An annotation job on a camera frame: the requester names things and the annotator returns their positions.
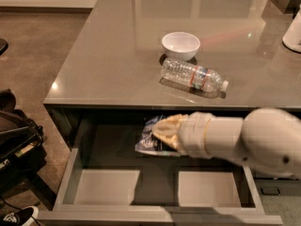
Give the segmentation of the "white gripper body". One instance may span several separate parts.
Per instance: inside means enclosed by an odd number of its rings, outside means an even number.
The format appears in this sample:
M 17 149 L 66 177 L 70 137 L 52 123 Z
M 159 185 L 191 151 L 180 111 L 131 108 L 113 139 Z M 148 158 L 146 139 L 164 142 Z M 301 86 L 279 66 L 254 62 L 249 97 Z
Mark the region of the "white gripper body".
M 205 135 L 209 122 L 214 118 L 211 113 L 194 112 L 184 120 L 177 136 L 183 151 L 193 158 L 211 159 L 205 147 Z

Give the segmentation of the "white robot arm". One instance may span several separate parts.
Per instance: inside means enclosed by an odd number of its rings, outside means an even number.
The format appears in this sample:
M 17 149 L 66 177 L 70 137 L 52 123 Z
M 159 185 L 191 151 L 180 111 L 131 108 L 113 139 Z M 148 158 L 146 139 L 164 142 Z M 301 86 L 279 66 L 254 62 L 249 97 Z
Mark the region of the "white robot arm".
M 194 158 L 218 158 L 276 178 L 301 179 L 301 121 L 277 108 L 245 118 L 195 112 L 174 115 L 152 127 L 155 137 Z

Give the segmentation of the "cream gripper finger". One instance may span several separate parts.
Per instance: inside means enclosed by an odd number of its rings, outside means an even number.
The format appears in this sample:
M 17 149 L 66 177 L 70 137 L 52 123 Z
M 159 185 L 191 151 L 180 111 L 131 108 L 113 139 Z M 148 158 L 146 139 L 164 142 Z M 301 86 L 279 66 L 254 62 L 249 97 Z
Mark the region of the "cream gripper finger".
M 170 148 L 181 151 L 182 146 L 179 142 L 178 131 L 184 121 L 188 118 L 187 114 L 177 114 L 166 119 L 159 120 L 152 126 L 152 134 L 163 141 Z

